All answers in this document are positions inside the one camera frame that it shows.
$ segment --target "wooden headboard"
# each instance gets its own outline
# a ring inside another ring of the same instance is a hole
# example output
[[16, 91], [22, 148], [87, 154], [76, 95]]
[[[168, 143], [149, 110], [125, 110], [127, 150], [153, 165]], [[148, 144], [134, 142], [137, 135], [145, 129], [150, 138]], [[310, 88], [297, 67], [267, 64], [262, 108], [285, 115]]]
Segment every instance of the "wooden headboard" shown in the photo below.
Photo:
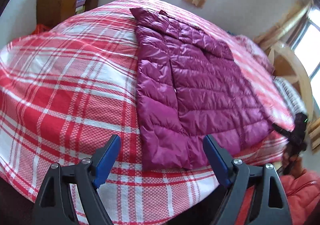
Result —
[[311, 119], [313, 116], [311, 84], [301, 61], [290, 47], [283, 42], [277, 42], [271, 47], [268, 58], [275, 67], [274, 76], [284, 77], [301, 95], [308, 117]]

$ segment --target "pillow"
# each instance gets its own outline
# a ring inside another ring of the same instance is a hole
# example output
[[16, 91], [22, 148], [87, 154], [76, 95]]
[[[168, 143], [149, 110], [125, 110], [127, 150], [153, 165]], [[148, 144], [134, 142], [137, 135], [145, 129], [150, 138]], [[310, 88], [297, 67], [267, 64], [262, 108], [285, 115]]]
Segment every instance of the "pillow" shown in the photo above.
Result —
[[307, 114], [307, 109], [296, 89], [283, 77], [273, 77], [273, 83], [288, 106], [292, 117], [297, 113]]
[[252, 57], [256, 60], [257, 63], [264, 67], [267, 70], [267, 72], [269, 72], [271, 75], [273, 74], [275, 68], [270, 63], [268, 56], [258, 45], [256, 45], [251, 39], [244, 35], [237, 35], [235, 36], [235, 38], [238, 41], [238, 43], [240, 43], [247, 49], [247, 51], [252, 55]]

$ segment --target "blue gripper pad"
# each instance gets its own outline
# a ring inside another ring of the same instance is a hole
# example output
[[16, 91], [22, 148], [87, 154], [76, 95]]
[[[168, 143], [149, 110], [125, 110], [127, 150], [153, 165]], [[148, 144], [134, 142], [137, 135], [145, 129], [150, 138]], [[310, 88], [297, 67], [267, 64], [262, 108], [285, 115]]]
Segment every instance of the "blue gripper pad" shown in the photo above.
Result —
[[106, 179], [109, 176], [109, 173], [118, 157], [119, 151], [121, 148], [121, 138], [118, 135], [112, 135], [108, 143], [98, 150], [103, 150], [100, 161], [97, 163], [95, 168], [95, 179], [93, 180], [93, 186], [98, 189], [100, 185], [106, 182]]
[[224, 187], [228, 188], [232, 182], [229, 178], [229, 168], [225, 161], [230, 161], [231, 164], [231, 155], [218, 145], [212, 135], [207, 135], [204, 137], [203, 150], [209, 160], [218, 182]]

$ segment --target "red and white plaid blanket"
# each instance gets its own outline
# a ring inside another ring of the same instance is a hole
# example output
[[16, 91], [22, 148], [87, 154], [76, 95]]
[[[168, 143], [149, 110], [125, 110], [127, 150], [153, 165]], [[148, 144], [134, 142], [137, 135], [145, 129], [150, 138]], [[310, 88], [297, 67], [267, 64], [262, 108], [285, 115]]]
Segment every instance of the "red and white plaid blanket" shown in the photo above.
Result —
[[[293, 127], [270, 75], [226, 32], [159, 0], [115, 1], [0, 51], [0, 175], [28, 199], [35, 201], [53, 162], [76, 164], [112, 134], [122, 138], [122, 149], [98, 192], [114, 224], [164, 223], [217, 187], [210, 167], [141, 169], [133, 7], [165, 10], [227, 42], [274, 121]], [[239, 157], [250, 164], [277, 161], [285, 143], [272, 133]], [[87, 223], [76, 186], [71, 191], [79, 221]]]

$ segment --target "metal bolt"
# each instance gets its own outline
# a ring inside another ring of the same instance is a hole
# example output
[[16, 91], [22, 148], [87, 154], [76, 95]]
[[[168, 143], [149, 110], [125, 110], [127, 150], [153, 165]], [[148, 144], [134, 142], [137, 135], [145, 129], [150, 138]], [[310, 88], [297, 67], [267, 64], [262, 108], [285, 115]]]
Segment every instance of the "metal bolt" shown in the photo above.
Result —
[[241, 165], [241, 164], [242, 164], [242, 160], [239, 159], [239, 158], [233, 159], [233, 162], [234, 162], [236, 165]]
[[91, 159], [90, 159], [90, 158], [84, 158], [84, 159], [82, 159], [81, 162], [82, 162], [83, 164], [90, 164]]
[[51, 165], [51, 168], [52, 169], [57, 169], [59, 167], [59, 164], [58, 163], [53, 163], [52, 165]]
[[266, 168], [273, 169], [273, 164], [266, 164]]

